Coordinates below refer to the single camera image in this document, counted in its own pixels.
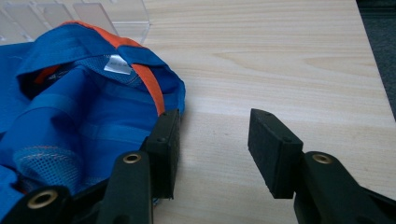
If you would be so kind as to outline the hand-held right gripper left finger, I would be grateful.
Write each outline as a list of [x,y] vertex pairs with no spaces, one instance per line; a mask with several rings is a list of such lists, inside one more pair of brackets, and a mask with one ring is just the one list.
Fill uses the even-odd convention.
[[173,199],[180,152],[180,112],[163,112],[144,142],[148,153],[153,198]]

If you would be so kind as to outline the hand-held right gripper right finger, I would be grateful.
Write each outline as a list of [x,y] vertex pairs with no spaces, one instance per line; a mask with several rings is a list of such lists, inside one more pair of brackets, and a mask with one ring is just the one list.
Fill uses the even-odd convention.
[[275,199],[292,199],[303,142],[274,114],[250,110],[247,146]]

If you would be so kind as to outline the blue jacket with orange trim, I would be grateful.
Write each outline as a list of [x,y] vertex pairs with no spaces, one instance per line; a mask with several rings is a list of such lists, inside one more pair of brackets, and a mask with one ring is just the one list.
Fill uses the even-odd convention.
[[0,221],[34,189],[108,178],[185,94],[150,49],[82,21],[0,46]]

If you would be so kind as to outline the clear acrylic organizer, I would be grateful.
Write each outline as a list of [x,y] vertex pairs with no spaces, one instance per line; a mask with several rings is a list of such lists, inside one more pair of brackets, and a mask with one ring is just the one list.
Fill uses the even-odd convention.
[[0,0],[0,46],[33,41],[65,21],[84,21],[139,43],[150,27],[143,0]]

